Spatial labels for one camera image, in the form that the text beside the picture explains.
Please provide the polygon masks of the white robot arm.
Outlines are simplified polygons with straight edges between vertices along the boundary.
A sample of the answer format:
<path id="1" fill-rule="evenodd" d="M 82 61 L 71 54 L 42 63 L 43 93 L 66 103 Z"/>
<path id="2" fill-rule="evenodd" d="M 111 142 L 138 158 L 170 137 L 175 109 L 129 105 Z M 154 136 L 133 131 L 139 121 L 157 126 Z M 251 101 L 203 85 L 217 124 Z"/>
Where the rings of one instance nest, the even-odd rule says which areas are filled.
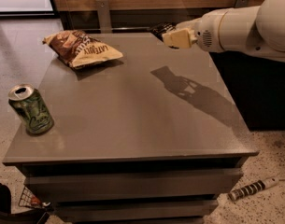
<path id="1" fill-rule="evenodd" d="M 285 0 L 213 10 L 177 24 L 163 34 L 163 42 L 178 49 L 196 44 L 207 52 L 237 51 L 285 63 Z"/>

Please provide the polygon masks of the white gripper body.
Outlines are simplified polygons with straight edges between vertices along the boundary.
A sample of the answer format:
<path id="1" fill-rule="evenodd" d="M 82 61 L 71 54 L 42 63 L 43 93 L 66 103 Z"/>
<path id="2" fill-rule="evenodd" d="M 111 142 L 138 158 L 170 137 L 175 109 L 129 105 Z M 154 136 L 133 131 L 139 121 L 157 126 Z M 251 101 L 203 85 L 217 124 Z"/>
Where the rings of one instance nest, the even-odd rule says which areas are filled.
<path id="1" fill-rule="evenodd" d="M 224 52 L 220 39 L 220 27 L 229 8 L 217 9 L 203 15 L 195 24 L 197 45 L 207 52 Z"/>

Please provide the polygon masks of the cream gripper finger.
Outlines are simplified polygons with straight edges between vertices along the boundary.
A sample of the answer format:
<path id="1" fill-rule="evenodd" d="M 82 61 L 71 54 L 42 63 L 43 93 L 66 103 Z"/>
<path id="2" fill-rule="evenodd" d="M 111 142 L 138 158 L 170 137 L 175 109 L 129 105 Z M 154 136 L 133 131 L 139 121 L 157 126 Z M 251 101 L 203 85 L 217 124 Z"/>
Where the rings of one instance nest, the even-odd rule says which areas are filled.
<path id="1" fill-rule="evenodd" d="M 188 49 L 197 41 L 194 30 L 183 28 L 163 34 L 163 42 L 168 47 Z"/>
<path id="2" fill-rule="evenodd" d="M 178 30 L 178 29 L 188 28 L 189 30 L 194 30 L 197 22 L 199 22 L 199 21 L 200 21 L 200 18 L 193 19 L 190 21 L 180 22 L 176 25 L 176 29 Z"/>

